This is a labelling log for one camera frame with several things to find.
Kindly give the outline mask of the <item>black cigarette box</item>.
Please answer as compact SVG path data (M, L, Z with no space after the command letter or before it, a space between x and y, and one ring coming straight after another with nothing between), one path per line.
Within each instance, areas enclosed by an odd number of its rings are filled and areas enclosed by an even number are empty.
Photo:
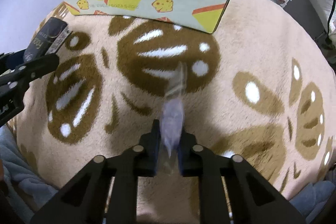
M70 34L67 22L50 17L26 48L23 61L28 63L44 55L56 53Z

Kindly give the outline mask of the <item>small purple packaged toy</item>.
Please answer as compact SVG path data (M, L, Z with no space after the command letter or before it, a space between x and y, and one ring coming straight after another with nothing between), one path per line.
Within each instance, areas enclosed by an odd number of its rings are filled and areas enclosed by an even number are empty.
M158 171L169 176L174 173L177 162L177 147L185 120L183 94L186 90L186 80L186 64L179 63L165 87L159 119L161 144L159 147Z

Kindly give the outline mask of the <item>beige brown patterned blanket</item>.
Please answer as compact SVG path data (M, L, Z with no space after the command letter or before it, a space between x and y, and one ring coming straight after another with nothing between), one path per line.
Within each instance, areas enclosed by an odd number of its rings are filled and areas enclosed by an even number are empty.
M223 156L238 153L307 221L326 204L335 150L335 71L270 0L230 0L213 34L168 19L50 17L71 34L56 71L34 81L9 122L33 171L59 188L95 155L134 144L180 99L185 126Z

